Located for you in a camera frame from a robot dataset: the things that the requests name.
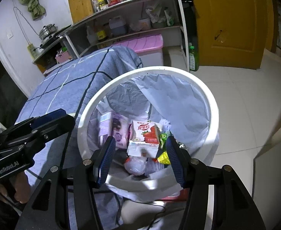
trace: light switch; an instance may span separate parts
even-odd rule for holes
[[[11,29],[7,30],[7,37],[8,37],[8,39],[11,39],[13,37],[13,33],[12,33]]]

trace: blue gripper pad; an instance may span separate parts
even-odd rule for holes
[[[166,151],[177,183],[179,183],[182,188],[186,188],[189,169],[188,161],[190,159],[187,150],[180,149],[175,138],[170,136],[166,140]]]
[[[109,136],[106,139],[104,146],[100,150],[100,153],[97,159],[95,160],[95,164],[93,167],[95,177],[97,178],[96,182],[98,186],[101,186],[106,181],[106,177],[109,173],[109,168],[111,166],[111,162],[115,154],[115,149],[116,149],[115,138]]]
[[[41,116],[37,119],[34,119],[31,123],[31,129],[36,129],[37,127],[40,127],[43,124],[46,124],[52,120],[58,119],[60,117],[63,117],[66,115],[66,111],[63,109],[58,109],[56,111],[50,112],[44,116]]]

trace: cable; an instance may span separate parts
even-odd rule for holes
[[[0,196],[1,196],[4,200],[6,200],[6,201],[8,202],[8,204],[11,205],[11,207],[16,208],[15,205],[14,205],[7,197],[5,197],[2,193],[0,193]]]
[[[35,29],[31,26],[31,24],[28,22],[28,20],[24,17],[24,15],[22,14],[22,12],[19,10],[19,8],[17,8],[16,6],[13,7],[13,9],[17,9],[20,13],[20,15],[26,20],[26,22],[29,24],[29,26],[32,28],[32,30],[34,31],[34,33],[37,34],[37,36],[39,36],[39,34],[35,31]]]
[[[153,217],[153,220],[151,221],[151,223],[149,224],[149,226],[148,226],[148,228],[147,228],[146,230],[149,230],[150,228],[152,228],[152,226],[153,226],[153,224],[154,224],[154,222],[155,222],[155,220],[156,220],[156,218],[157,218],[157,216],[158,216],[159,214],[163,214],[163,213],[166,212],[166,207],[164,207],[164,206],[162,206],[162,205],[155,205],[155,204],[152,204],[152,203],[149,203],[149,202],[139,202],[139,201],[133,201],[133,200],[132,200],[132,202],[136,202],[136,203],[139,203],[139,204],[147,204],[147,205],[152,205],[152,206],[158,206],[158,207],[162,207],[162,208],[164,209],[163,211],[157,213],[157,214]]]
[[[18,18],[17,18],[17,15],[16,15],[16,13],[15,13],[14,7],[13,7],[13,11],[14,11],[14,15],[15,15],[15,17],[16,17],[17,23],[18,23],[18,25],[19,25],[19,27],[20,27],[20,29],[21,29],[21,32],[23,33],[23,35],[24,35],[24,37],[25,37],[25,39],[26,39],[28,45],[30,45],[30,41],[29,41],[29,39],[27,38],[25,32],[23,31],[23,29],[22,29],[22,27],[21,27],[21,25],[20,25],[20,22],[19,22],[19,20],[18,20]]]

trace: white trash can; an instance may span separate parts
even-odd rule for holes
[[[173,67],[145,67],[107,83],[89,101],[78,126],[82,159],[98,149],[99,117],[114,110],[130,120],[166,119],[174,137],[191,156],[206,165],[219,144],[219,113],[208,87],[194,75]],[[124,167],[111,165],[106,185],[113,192],[136,201],[153,201],[181,190],[171,166],[143,180],[131,179]]]

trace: plastic bag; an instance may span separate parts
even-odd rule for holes
[[[173,136],[177,141],[186,145],[186,149],[191,156],[202,147],[207,137],[210,118],[207,98],[204,97],[198,86],[171,75],[149,74],[139,76],[121,83],[109,91],[96,106],[88,124],[87,144],[91,151],[98,149],[99,117],[102,113],[110,110],[127,117],[129,123],[132,120],[152,120],[154,122],[167,120],[170,122]],[[210,152],[209,155],[202,161],[211,161],[214,152]],[[149,178],[143,181],[165,177],[170,173],[173,174],[172,168],[169,166],[166,169],[149,174]],[[134,179],[121,165],[112,165],[109,174],[123,180]],[[151,190],[150,193],[146,191],[136,193],[130,191],[129,188],[122,190],[111,184],[108,184],[108,187],[127,198],[147,201],[179,191],[180,186],[173,185],[177,184],[173,183],[175,178],[170,179],[172,180],[166,183],[170,184],[169,187]]]
[[[162,5],[158,2],[148,5],[146,8],[146,13],[149,15],[152,23],[161,23],[166,21],[166,16],[162,10]]]

